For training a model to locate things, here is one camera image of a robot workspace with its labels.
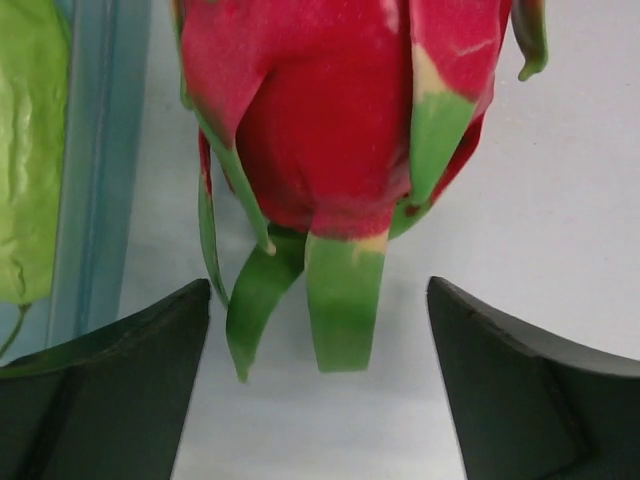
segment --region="white surface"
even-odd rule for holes
[[[196,122],[178,98],[167,2],[156,5],[123,315],[206,276]],[[428,218],[392,245],[367,373],[317,373],[298,285],[240,385],[213,301],[176,480],[463,479],[426,316],[431,275],[640,359],[638,15],[634,0],[549,2],[551,62],[526,84],[509,34],[482,146]],[[253,237],[217,184],[231,285]]]

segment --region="red dragon fruit skin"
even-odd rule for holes
[[[509,14],[527,57],[521,78],[544,67],[543,1],[172,6],[185,104],[202,129],[203,252],[223,300],[207,142],[258,235],[228,304],[240,378],[303,270],[318,367],[365,369],[388,239],[475,151]]]

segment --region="transparent plastic container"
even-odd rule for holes
[[[53,288],[7,363],[116,320],[146,74],[150,0],[56,0],[73,31]],[[18,318],[0,304],[0,342]]]

